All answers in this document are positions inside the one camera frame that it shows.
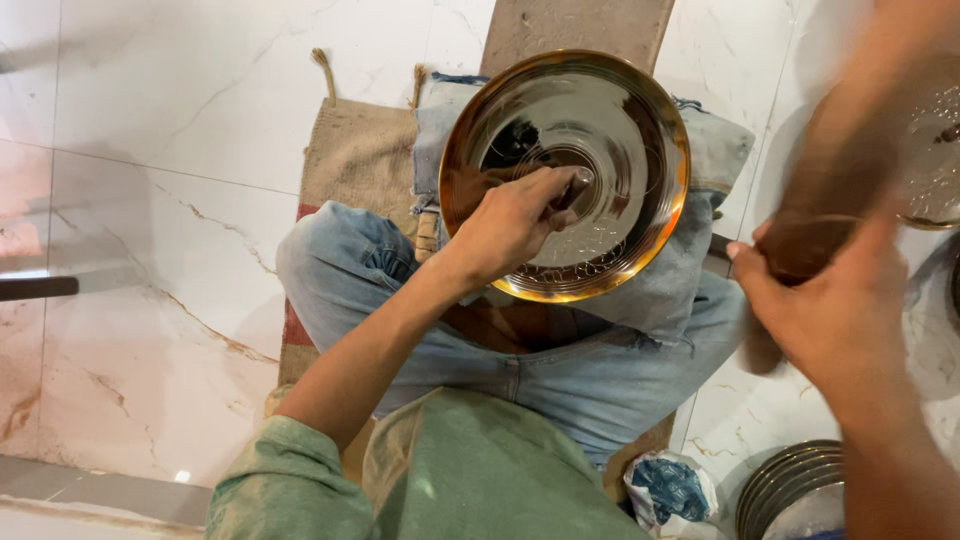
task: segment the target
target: white marble floor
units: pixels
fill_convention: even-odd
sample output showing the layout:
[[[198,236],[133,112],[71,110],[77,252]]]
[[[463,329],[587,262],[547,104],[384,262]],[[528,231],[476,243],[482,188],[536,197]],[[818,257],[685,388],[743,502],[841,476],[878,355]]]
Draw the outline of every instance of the white marble floor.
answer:
[[[772,209],[868,2],[677,0],[655,77],[756,134],[719,233],[743,237]],[[82,282],[0,304],[0,453],[212,485],[276,383],[274,252],[325,96],[310,49],[341,96],[405,107],[416,62],[477,71],[492,7],[0,0],[0,275]],[[955,448],[949,376],[930,385]],[[771,450],[836,435],[799,374],[757,378],[736,357],[684,410],[677,444],[722,495]]]

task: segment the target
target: jute mat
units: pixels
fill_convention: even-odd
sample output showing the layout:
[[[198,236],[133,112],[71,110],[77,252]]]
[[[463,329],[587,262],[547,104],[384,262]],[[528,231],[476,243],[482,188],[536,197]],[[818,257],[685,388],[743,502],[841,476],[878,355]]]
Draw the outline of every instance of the jute mat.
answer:
[[[338,99],[326,56],[314,49],[313,57],[326,72],[329,97],[320,106],[310,144],[303,150],[297,220],[326,201],[338,201],[388,217],[415,238],[410,147],[417,138],[417,120],[406,109]],[[288,301],[278,385],[297,382],[319,355]]]

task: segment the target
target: hand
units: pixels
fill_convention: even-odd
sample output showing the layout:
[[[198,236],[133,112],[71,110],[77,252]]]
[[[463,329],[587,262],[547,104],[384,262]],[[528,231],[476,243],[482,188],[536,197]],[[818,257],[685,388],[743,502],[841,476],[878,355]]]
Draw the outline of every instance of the hand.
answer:
[[[884,205],[831,266],[796,288],[772,278],[757,250],[738,242],[727,248],[757,318],[838,417],[844,404],[911,394],[901,327],[906,263],[896,234],[893,205]]]
[[[554,212],[579,167],[543,167],[515,182],[489,189],[477,210],[434,257],[452,268],[467,290],[479,288],[535,257],[550,233],[562,231],[577,215]]]

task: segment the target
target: man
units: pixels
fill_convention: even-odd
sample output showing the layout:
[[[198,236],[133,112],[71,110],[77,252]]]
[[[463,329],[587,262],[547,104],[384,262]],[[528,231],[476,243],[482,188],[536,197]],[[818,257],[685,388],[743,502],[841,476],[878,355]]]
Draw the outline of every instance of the man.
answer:
[[[882,12],[874,29],[891,24],[885,16],[904,13]],[[889,45],[878,37],[868,33],[858,54]],[[831,100],[849,105],[855,90],[838,87]],[[862,110],[850,111],[853,123]],[[658,347],[616,327],[514,356],[435,324],[567,224],[564,212],[544,212],[571,174],[544,168],[490,190],[420,267],[388,220],[336,203],[302,219],[278,266],[323,354],[217,486],[207,535],[645,538],[607,499],[595,465],[649,426],[645,415],[659,420],[660,401],[675,406],[689,393],[684,385],[716,364],[699,365],[689,344]],[[849,537],[956,539],[960,481],[926,431],[904,367],[896,226],[882,207],[830,268],[794,289],[773,280],[753,248],[732,244],[730,255],[756,315],[840,424]],[[713,279],[705,275],[705,300],[693,306],[687,332],[697,337],[732,323],[711,318],[721,301],[714,292],[726,290]],[[368,447],[365,494],[343,478],[338,451],[375,411],[393,413]]]

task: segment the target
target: brass plate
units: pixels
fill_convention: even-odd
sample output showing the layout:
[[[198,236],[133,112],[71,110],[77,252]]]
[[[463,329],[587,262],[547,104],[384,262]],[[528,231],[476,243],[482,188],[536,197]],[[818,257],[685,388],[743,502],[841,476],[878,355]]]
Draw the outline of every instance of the brass plate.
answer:
[[[583,50],[535,56],[484,85],[450,133],[439,182],[450,236],[486,189],[542,165],[582,165],[597,181],[572,206],[578,221],[493,285],[564,303],[612,290],[660,252],[684,207],[690,150],[670,96],[632,65]]]

